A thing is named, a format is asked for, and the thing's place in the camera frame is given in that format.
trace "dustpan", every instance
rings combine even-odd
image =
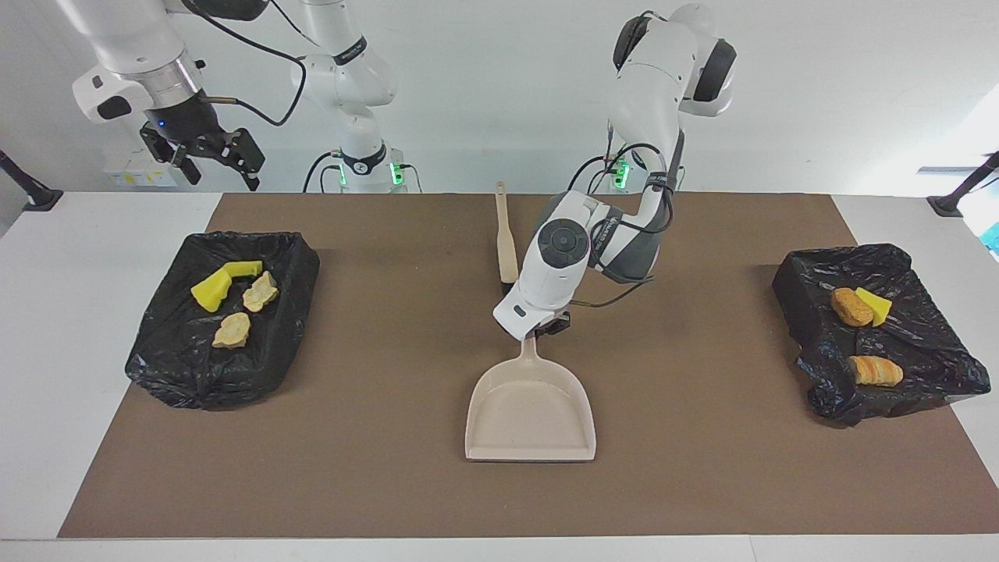
[[[596,455],[589,399],[575,375],[537,356],[533,337],[516,359],[479,379],[465,426],[475,461],[587,462]]]

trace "bread roll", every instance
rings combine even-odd
[[[847,359],[857,384],[895,386],[902,382],[902,368],[883,357],[854,355]]]
[[[860,300],[853,289],[841,287],[832,292],[832,309],[847,326],[859,328],[874,320],[874,309]]]

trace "bread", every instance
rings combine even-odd
[[[859,328],[874,320],[874,309],[860,300],[853,289],[841,287],[832,292],[832,309],[847,326]]]
[[[250,312],[260,312],[264,309],[264,305],[277,297],[278,284],[274,282],[271,272],[265,271],[249,289],[243,292],[243,306]]]
[[[902,382],[902,368],[883,357],[854,355],[846,362],[857,384],[895,386]]]
[[[237,312],[222,319],[222,325],[215,332],[212,347],[226,349],[245,347],[249,337],[250,316],[246,312]]]

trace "black plastic bag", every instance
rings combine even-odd
[[[206,312],[191,287],[224,263],[263,260],[278,284],[278,298],[252,313],[243,291],[253,278],[235,278],[215,313]],[[281,385],[305,333],[319,256],[299,233],[212,232],[188,236],[143,315],[125,373],[175,408],[212,408],[263,398]],[[215,349],[226,316],[248,312],[247,345]]]
[[[958,397],[989,392],[985,367],[972,357],[933,304],[912,259],[892,244],[791,252],[777,270],[773,291],[791,337],[801,346],[796,364],[813,386],[812,410],[856,425],[937,408]],[[863,287],[892,301],[876,328],[851,328],[830,304],[839,287]],[[875,355],[902,367],[895,387],[857,385],[846,363]]]

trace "white table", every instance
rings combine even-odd
[[[56,540],[128,388],[123,362],[141,311],[219,199],[67,193],[0,239],[0,560],[999,559],[999,535]],[[999,373],[999,264],[964,223],[936,217],[922,199],[834,199],[859,243],[893,242],[912,255],[965,345]],[[999,396],[954,410],[999,482]]]

